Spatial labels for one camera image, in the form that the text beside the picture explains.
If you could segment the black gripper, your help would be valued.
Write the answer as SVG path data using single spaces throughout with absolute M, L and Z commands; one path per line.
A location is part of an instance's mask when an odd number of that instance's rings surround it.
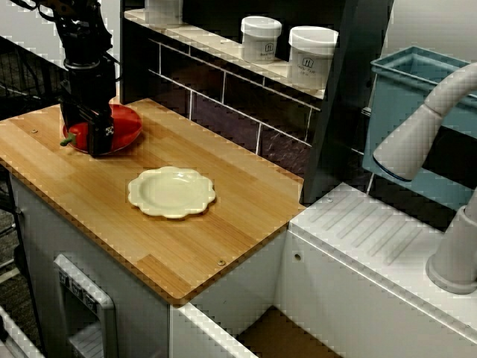
M 116 96 L 115 67 L 68 68 L 62 87 L 60 108 L 65 126 L 87 123 L 90 114 L 98 114 L 88 123 L 88 153 L 99 156 L 110 152 L 114 124 L 109 102 Z

